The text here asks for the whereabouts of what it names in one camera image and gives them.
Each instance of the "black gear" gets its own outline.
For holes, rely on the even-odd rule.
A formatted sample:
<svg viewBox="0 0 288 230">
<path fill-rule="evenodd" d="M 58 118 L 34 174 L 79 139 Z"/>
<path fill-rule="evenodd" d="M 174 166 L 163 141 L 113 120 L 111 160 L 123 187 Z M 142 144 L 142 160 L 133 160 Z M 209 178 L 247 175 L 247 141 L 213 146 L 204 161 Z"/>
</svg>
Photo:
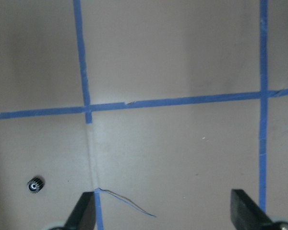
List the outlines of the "black gear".
<svg viewBox="0 0 288 230">
<path fill-rule="evenodd" d="M 38 193 L 44 187 L 44 183 L 38 177 L 34 177 L 27 183 L 27 186 L 31 193 Z"/>
</svg>

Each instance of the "small gear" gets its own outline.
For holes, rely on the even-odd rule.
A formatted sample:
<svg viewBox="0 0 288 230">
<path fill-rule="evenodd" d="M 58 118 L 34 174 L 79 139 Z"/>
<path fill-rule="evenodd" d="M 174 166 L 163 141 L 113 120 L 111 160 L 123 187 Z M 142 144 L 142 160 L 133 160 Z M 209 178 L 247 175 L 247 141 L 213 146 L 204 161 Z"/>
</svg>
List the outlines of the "small gear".
<svg viewBox="0 0 288 230">
<path fill-rule="evenodd" d="M 38 193 L 44 187 L 44 183 L 38 177 L 34 177 L 27 183 L 27 186 L 31 193 Z"/>
</svg>

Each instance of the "thin blue strip of tape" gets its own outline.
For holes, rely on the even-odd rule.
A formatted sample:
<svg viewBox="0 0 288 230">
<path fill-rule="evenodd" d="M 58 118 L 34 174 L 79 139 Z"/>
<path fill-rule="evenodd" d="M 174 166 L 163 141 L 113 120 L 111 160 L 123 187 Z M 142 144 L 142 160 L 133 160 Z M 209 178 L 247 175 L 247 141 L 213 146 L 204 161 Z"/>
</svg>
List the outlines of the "thin blue strip of tape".
<svg viewBox="0 0 288 230">
<path fill-rule="evenodd" d="M 100 189 L 94 190 L 94 197 L 95 197 L 97 228 L 98 230 L 104 230 L 104 222 L 102 220 L 102 210 L 101 210 L 101 202 L 100 202 Z"/>
<path fill-rule="evenodd" d="M 91 99 L 90 99 L 88 79 L 87 79 L 87 74 L 86 74 L 85 46 L 84 46 L 83 30 L 82 30 L 82 15 L 81 15 L 80 0 L 73 0 L 73 10 L 74 10 L 75 24 L 76 24 L 83 102 L 84 102 L 84 106 L 88 107 L 91 104 Z M 87 111 L 85 112 L 85 121 L 87 124 L 91 124 L 92 120 L 93 120 L 92 113 L 87 109 Z"/>
<path fill-rule="evenodd" d="M 266 167 L 267 167 L 267 114 L 268 114 L 268 71 L 267 71 L 267 39 L 268 39 L 268 2 L 260 0 L 260 126 L 259 126 L 259 207 L 266 207 Z"/>
<path fill-rule="evenodd" d="M 279 91 L 269 91 L 268 96 L 271 98 L 288 96 L 288 89 Z M 94 104 L 90 105 L 89 107 L 78 106 L 78 107 L 66 107 L 66 108 L 50 108 L 50 109 L 24 110 L 15 112 L 3 112 L 0 113 L 0 120 L 30 117 L 30 116 L 81 114 L 87 111 L 91 113 L 97 111 L 108 111 L 118 109 L 134 109 L 134 108 L 171 106 L 171 105 L 183 105 L 183 104 L 241 101 L 241 100 L 252 100 L 260 98 L 261 98 L 260 92 L 246 92 L 246 93 L 233 93 L 233 94 L 221 94 L 221 95 L 198 96 L 198 97 L 182 97 L 182 98 L 169 98 L 160 100 L 137 101 L 129 104 L 125 103 Z"/>
</svg>

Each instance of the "metal gear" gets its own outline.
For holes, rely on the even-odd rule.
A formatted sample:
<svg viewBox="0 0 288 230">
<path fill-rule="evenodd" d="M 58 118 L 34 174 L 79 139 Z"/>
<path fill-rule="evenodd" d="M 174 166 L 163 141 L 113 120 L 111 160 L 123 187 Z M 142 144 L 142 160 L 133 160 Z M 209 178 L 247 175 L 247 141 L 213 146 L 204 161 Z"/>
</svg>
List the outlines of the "metal gear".
<svg viewBox="0 0 288 230">
<path fill-rule="evenodd" d="M 27 186 L 31 193 L 38 193 L 44 187 L 44 183 L 40 178 L 34 177 L 27 183 Z"/>
</svg>

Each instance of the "vertical blue tape strip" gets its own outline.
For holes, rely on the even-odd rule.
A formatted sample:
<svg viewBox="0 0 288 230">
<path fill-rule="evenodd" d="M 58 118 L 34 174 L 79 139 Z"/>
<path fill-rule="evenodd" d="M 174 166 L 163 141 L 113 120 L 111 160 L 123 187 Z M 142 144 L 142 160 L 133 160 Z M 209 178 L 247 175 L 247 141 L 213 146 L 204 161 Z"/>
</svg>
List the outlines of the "vertical blue tape strip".
<svg viewBox="0 0 288 230">
<path fill-rule="evenodd" d="M 259 127 L 259 207 L 266 206 L 266 139 L 268 114 L 267 32 L 268 1 L 260 0 L 260 127 Z"/>
<path fill-rule="evenodd" d="M 98 230 L 104 230 L 104 223 L 102 220 L 101 202 L 100 202 L 100 189 L 94 190 L 95 209 L 96 209 L 96 223 Z"/>
<path fill-rule="evenodd" d="M 88 106 L 91 104 L 91 99 L 90 99 L 88 79 L 87 79 L 87 74 L 86 74 L 85 47 L 84 47 L 84 39 L 83 39 L 83 31 L 82 31 L 82 15 L 81 15 L 80 0 L 73 0 L 73 10 L 74 10 L 75 24 L 76 24 L 83 102 L 84 102 L 84 106 L 88 108 Z M 92 113 L 89 111 L 89 109 L 87 109 L 85 112 L 85 120 L 87 124 L 92 123 Z"/>
</svg>

